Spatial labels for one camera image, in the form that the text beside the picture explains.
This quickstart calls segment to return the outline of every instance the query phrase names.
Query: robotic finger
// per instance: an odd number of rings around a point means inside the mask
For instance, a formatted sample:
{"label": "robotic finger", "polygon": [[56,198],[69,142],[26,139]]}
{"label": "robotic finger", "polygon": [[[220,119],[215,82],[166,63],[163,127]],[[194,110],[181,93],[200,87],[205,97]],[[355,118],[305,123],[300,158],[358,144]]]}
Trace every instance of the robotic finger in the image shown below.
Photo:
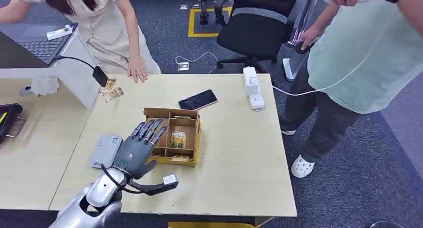
{"label": "robotic finger", "polygon": [[138,126],[135,128],[134,132],[131,134],[132,138],[135,138],[140,133],[141,128],[144,126],[145,122],[142,122],[138,124]]}
{"label": "robotic finger", "polygon": [[162,127],[160,128],[160,130],[157,132],[157,134],[152,138],[151,142],[153,144],[153,146],[155,146],[157,144],[157,142],[159,141],[160,137],[163,135],[163,133],[167,130],[168,127]]}
{"label": "robotic finger", "polygon": [[148,129],[150,128],[150,126],[154,123],[154,119],[148,121],[143,128],[141,128],[140,133],[138,134],[138,139],[142,139],[144,137],[144,134],[148,131]]}
{"label": "robotic finger", "polygon": [[153,136],[153,134],[156,132],[156,129],[159,127],[159,125],[163,122],[163,119],[157,119],[154,124],[151,126],[150,130],[148,131],[147,135],[144,139],[147,141],[150,140],[150,138]]}

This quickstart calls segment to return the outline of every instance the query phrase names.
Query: laptop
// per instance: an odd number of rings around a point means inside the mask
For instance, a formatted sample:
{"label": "laptop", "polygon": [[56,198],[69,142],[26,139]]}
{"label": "laptop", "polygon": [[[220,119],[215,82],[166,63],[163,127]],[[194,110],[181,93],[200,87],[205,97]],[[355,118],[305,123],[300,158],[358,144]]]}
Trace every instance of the laptop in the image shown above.
{"label": "laptop", "polygon": [[[70,26],[75,30],[77,24]],[[0,68],[49,67],[72,35],[48,40],[47,33],[64,27],[65,24],[1,25]]]}

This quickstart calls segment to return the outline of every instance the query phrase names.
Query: snack package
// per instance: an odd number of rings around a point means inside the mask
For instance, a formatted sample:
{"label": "snack package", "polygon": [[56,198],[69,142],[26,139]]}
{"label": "snack package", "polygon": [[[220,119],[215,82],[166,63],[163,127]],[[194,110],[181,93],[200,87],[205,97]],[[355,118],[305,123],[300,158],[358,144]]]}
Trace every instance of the snack package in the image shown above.
{"label": "snack package", "polygon": [[173,156],[171,161],[173,162],[187,162],[190,157],[188,156]]}
{"label": "snack package", "polygon": [[107,79],[106,86],[100,89],[100,93],[110,92],[116,83],[116,78]]}
{"label": "snack package", "polygon": [[171,147],[172,148],[185,148],[187,143],[187,134],[185,132],[172,132]]}
{"label": "snack package", "polygon": [[123,91],[120,87],[116,87],[115,89],[111,90],[110,92],[106,92],[103,94],[104,100],[106,102],[110,102],[111,100],[118,98],[123,95]]}

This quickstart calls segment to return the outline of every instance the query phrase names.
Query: woman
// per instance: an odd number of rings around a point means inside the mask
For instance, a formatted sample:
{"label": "woman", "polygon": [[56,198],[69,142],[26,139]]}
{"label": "woman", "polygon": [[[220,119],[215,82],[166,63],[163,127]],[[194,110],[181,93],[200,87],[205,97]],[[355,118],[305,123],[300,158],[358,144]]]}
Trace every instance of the woman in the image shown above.
{"label": "woman", "polygon": [[31,2],[42,1],[79,23],[83,42],[105,72],[127,70],[135,82],[144,82],[149,73],[161,73],[129,0],[11,0],[0,8],[0,23],[21,21]]}

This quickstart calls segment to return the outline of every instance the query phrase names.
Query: chair base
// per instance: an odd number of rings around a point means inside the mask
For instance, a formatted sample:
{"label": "chair base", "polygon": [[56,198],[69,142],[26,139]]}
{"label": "chair base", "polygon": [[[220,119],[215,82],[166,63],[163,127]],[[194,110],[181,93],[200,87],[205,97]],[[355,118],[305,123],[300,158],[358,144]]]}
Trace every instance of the chair base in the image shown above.
{"label": "chair base", "polygon": [[230,59],[222,59],[217,62],[217,68],[222,69],[225,63],[243,63],[245,66],[251,66],[255,68],[257,73],[268,73],[258,62],[271,60],[273,64],[277,62],[277,57],[272,58],[257,58],[257,57],[237,57]]}

